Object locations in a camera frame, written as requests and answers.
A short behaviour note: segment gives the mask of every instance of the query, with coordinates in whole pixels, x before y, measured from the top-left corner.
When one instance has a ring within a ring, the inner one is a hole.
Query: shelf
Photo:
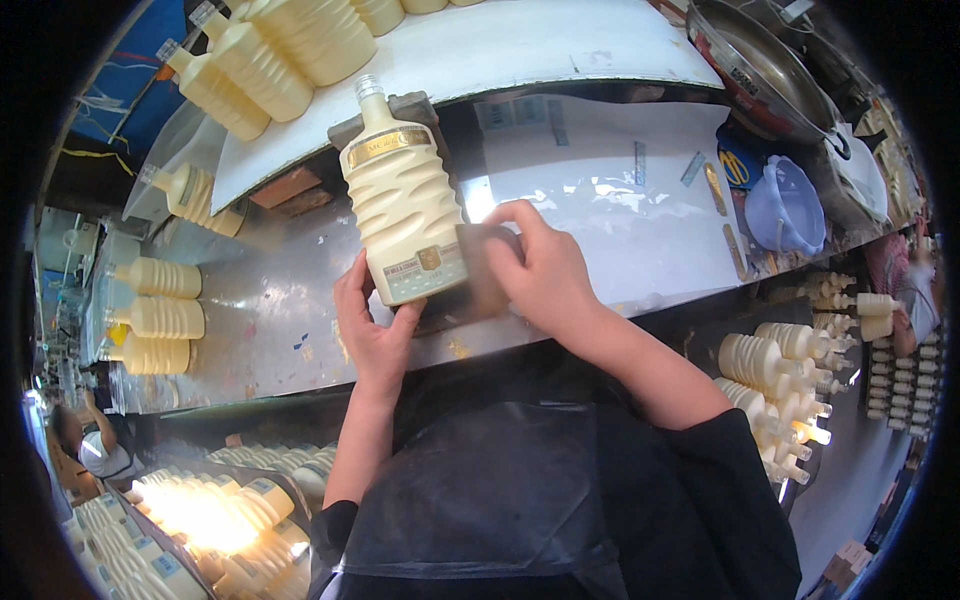
[[[642,80],[722,89],[707,62],[643,0],[487,0],[412,15],[377,39],[354,76],[314,92],[306,113],[250,142],[227,136],[212,210],[329,144],[326,130],[359,112],[353,81],[378,76],[388,94],[425,91],[442,104],[531,84]]]

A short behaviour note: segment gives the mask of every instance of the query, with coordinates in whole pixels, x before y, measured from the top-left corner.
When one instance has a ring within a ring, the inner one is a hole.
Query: metal pot
[[[719,0],[692,0],[686,34],[720,75],[734,107],[776,139],[818,144],[850,158],[827,100],[803,64],[776,36],[740,10]]]

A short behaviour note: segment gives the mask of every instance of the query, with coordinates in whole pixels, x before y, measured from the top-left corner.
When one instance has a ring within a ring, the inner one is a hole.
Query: worker
[[[400,306],[389,327],[374,323],[360,252],[334,286],[357,380],[311,526],[308,597],[795,597],[793,534],[745,414],[600,303],[570,234],[524,200],[486,220],[505,222],[522,231],[524,262],[499,239],[485,252],[513,306],[618,379],[644,420],[489,372],[465,390],[469,402],[394,454],[424,301]]]
[[[50,425],[63,452],[101,479],[133,477],[144,465],[134,451],[132,432],[121,429],[122,434],[131,434],[124,435],[125,443],[120,444],[117,428],[97,407],[94,394],[88,389],[82,389],[81,393],[86,410],[96,421],[97,428],[84,434],[76,413],[65,406],[55,406],[50,415]]]
[[[889,233],[869,244],[864,253],[874,290],[900,301],[894,311],[893,350],[898,358],[914,353],[917,344],[940,325],[945,282],[938,276],[930,251],[920,243],[926,237],[926,222],[917,217],[917,249],[907,250],[906,238]]]

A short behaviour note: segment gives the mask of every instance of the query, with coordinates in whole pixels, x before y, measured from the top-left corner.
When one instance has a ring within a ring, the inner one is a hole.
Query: black shirt
[[[597,469],[608,533],[631,598],[792,599],[801,572],[744,413],[684,431],[597,405]],[[343,554],[357,505],[314,517],[327,564]],[[588,598],[571,576],[401,580],[345,574],[339,598]]]

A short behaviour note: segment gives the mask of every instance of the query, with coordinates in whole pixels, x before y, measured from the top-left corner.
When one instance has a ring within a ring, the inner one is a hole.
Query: blue plastic bowl
[[[817,190],[786,156],[770,156],[763,177],[747,194],[747,227],[760,246],[812,256],[824,248],[827,224]]]

